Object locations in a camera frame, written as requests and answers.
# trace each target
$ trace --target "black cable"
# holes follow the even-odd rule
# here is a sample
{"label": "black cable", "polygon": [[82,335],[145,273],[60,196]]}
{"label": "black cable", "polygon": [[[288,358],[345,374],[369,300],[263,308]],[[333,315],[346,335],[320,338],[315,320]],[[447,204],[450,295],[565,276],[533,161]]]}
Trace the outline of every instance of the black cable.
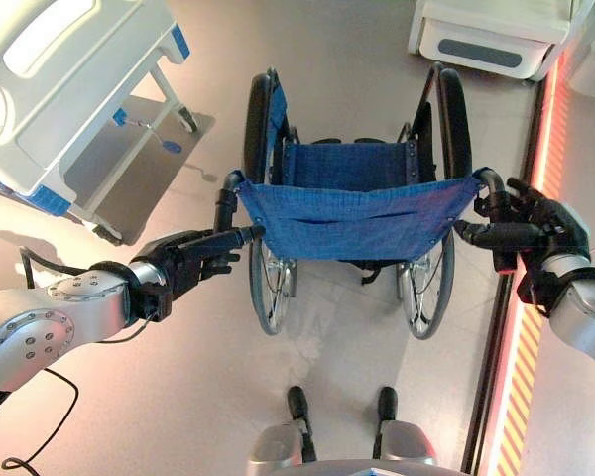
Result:
{"label": "black cable", "polygon": [[33,269],[31,268],[31,260],[41,264],[45,268],[49,268],[50,270],[57,271],[59,273],[64,273],[65,275],[77,276],[88,271],[82,270],[81,268],[74,268],[72,266],[58,265],[57,263],[53,263],[52,261],[45,260],[40,255],[33,252],[26,246],[20,247],[20,257],[22,258],[22,264],[24,265],[24,273],[27,279],[27,288],[29,288],[30,290],[36,286],[33,281]]}
{"label": "black cable", "polygon": [[146,330],[146,327],[154,318],[155,318],[154,314],[149,315],[148,318],[146,319],[146,321],[143,323],[143,325],[141,327],[139,327],[139,329],[137,329],[137,331],[134,334],[129,335],[128,337],[124,337],[123,339],[117,339],[117,340],[100,340],[99,342],[97,342],[97,344],[121,344],[123,342],[128,342],[129,340],[134,339],[141,332]]}
{"label": "black cable", "polygon": [[54,375],[55,377],[59,378],[60,380],[63,380],[64,382],[66,382],[67,384],[69,384],[72,387],[72,389],[75,392],[75,395],[72,399],[72,403],[70,404],[70,407],[68,407],[68,410],[66,411],[65,415],[59,422],[56,429],[53,431],[53,433],[51,433],[51,436],[49,436],[47,438],[47,440],[44,442],[44,444],[42,444],[42,446],[40,446],[38,448],[38,450],[35,453],[33,453],[33,455],[31,457],[29,457],[29,459],[27,459],[26,461],[23,461],[20,458],[9,457],[9,458],[5,459],[4,461],[2,461],[1,468],[4,469],[5,471],[11,470],[11,469],[24,468],[29,472],[29,474],[31,474],[33,476],[40,476],[40,473],[38,473],[33,468],[33,466],[31,466],[31,464],[30,464],[31,461],[33,461],[44,450],[44,448],[47,447],[47,445],[53,440],[53,438],[55,438],[56,434],[58,434],[58,431],[60,431],[60,428],[63,426],[63,424],[68,419],[68,416],[72,412],[72,409],[74,409],[75,404],[77,403],[77,399],[79,399],[79,388],[77,387],[76,384],[74,384],[67,377],[65,377],[62,374],[59,374],[55,370],[51,370],[51,369],[44,369],[44,370],[46,372],[49,372],[50,374]]}

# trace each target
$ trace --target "wheelchair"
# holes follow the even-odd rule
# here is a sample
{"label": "wheelchair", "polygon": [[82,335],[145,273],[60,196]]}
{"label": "wheelchair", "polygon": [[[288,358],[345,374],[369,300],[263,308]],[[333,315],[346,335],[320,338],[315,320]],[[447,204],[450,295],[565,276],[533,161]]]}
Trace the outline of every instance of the wheelchair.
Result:
{"label": "wheelchair", "polygon": [[[432,155],[428,96],[434,86],[442,177]],[[289,123],[279,76],[269,69],[252,82],[243,170],[225,182],[252,221],[266,229],[251,244],[249,282],[267,334],[282,328],[296,296],[298,260],[304,259],[348,262],[372,272],[362,284],[395,266],[397,297],[411,333],[418,339],[434,334],[454,279],[452,225],[481,186],[472,175],[456,71],[432,66],[413,123],[404,124],[394,143],[362,138],[303,144]]]}

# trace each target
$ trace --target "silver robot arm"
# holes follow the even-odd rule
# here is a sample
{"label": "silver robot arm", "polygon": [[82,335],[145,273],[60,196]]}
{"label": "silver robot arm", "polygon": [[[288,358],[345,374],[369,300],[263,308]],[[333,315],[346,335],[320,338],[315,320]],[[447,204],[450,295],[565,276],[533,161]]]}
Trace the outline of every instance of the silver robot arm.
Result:
{"label": "silver robot arm", "polygon": [[527,271],[518,286],[521,301],[537,305],[563,342],[595,360],[595,267],[586,231],[566,207],[520,180],[507,182],[518,192],[513,196],[493,171],[480,179],[489,195],[477,198],[475,209],[491,223],[459,220],[454,229],[466,242],[492,250],[501,273],[513,271],[520,255]]}
{"label": "silver robot arm", "polygon": [[0,291],[0,405],[66,352],[139,319],[160,322],[199,281],[228,274],[239,259],[230,251],[265,231],[232,227],[237,182],[230,175],[219,191],[213,230],[148,243],[128,266],[101,262],[45,288]]}

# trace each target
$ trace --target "blue fabric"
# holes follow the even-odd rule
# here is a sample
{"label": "blue fabric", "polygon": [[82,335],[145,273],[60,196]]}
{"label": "blue fabric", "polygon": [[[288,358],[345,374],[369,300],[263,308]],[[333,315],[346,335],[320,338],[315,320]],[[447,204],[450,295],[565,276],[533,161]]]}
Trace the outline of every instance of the blue fabric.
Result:
{"label": "blue fabric", "polygon": [[269,108],[269,122],[267,123],[267,155],[269,156],[274,150],[276,144],[276,137],[278,131],[282,127],[282,123],[287,115],[287,99],[282,87],[278,84],[276,90],[271,96],[271,107]]}
{"label": "blue fabric", "polygon": [[476,195],[475,177],[374,191],[241,183],[240,198],[278,257],[416,260]]}
{"label": "blue fabric", "polygon": [[414,142],[288,144],[283,183],[302,188],[371,191],[417,183]]}

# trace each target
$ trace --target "wheelchair frame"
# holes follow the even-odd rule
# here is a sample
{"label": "wheelchair frame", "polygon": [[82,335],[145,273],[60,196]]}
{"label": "wheelchair frame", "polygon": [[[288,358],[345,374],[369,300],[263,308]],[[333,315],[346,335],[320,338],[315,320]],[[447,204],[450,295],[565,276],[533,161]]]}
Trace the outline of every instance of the wheelchair frame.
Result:
{"label": "wheelchair frame", "polygon": [[[436,181],[436,165],[432,154],[431,105],[428,102],[429,93],[435,85],[445,178],[463,178],[471,175],[472,172],[469,130],[460,80],[456,71],[435,63],[427,76],[413,125],[411,127],[406,123],[397,140],[398,143],[415,141],[419,182]],[[283,147],[288,142],[299,144],[297,129],[290,126],[285,113],[282,125],[273,141],[273,148],[268,150],[270,149],[268,125],[272,114],[271,99],[279,86],[278,75],[273,69],[257,75],[252,81],[243,164],[244,176],[252,183],[281,185]],[[440,246],[435,246],[433,250],[413,262],[383,260],[350,261],[350,263],[361,269],[373,271],[373,275],[364,278],[362,284],[374,281],[382,267],[395,265],[397,295],[404,303],[408,316],[407,323],[412,334],[419,339],[427,339],[433,335],[441,322],[451,295],[454,274],[454,242],[451,230],[444,236]],[[423,295],[439,265],[441,279],[436,306],[429,315],[429,312],[423,312]],[[258,239],[251,244],[249,279],[252,303],[263,330],[269,335],[277,334],[282,328],[282,317],[286,312],[289,298],[296,295],[296,260],[276,258],[263,241]],[[422,281],[422,284],[417,287],[416,284],[419,281]],[[268,305],[264,303],[265,285],[269,293]]]}

